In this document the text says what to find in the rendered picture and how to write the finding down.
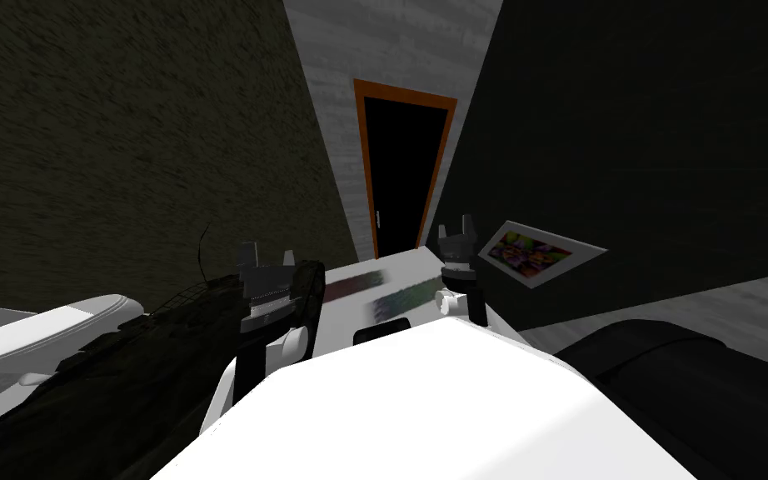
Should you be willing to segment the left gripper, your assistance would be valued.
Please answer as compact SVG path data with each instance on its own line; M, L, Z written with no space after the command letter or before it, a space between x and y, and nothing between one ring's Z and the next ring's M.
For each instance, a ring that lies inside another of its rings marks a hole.
M241 333L251 333L287 318L296 308L291 300L296 272L296 255L292 250L283 253L282 265L258 267L257 244L243 242L239 247L243 297L250 303L250 313L240 321Z

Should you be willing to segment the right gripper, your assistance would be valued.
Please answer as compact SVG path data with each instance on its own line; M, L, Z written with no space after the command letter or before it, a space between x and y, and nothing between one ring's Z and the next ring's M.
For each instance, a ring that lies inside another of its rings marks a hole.
M444 267L448 269L471 269L475 254L476 231L471 214L461 217L462 233L448 236L445 225L438 227L436 240L441 251Z

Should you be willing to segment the black door leaf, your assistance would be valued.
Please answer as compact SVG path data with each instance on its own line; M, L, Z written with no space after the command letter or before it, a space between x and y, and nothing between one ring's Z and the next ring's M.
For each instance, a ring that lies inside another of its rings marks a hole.
M375 211L380 211L381 257L416 246L447 110L364 98Z

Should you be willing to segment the white table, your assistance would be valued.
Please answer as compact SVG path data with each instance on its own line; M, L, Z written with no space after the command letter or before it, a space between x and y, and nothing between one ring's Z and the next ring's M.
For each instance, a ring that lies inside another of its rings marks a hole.
M326 272L315 357L349 348L354 333L378 323L408 318L413 327L440 319L435 304L443 262L427 247L355 263Z

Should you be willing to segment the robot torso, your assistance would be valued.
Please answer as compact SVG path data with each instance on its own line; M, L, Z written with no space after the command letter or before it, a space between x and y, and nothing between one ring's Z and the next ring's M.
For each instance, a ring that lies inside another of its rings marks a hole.
M558 359L455 317L281 368L152 480L695 480Z

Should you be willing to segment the white rounded furniture piece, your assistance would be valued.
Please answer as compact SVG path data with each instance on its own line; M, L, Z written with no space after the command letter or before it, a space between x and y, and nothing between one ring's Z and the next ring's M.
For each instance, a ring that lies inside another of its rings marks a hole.
M0 392L0 417L23 403L59 363L105 333L144 314L119 294L71 303L0 327L0 373L18 376Z

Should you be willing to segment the colourful picture in white frame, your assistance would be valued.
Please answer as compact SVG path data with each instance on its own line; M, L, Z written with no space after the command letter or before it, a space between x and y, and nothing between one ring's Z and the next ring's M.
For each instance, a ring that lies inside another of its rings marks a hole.
M505 221L478 255L528 288L536 288L606 250L537 228Z

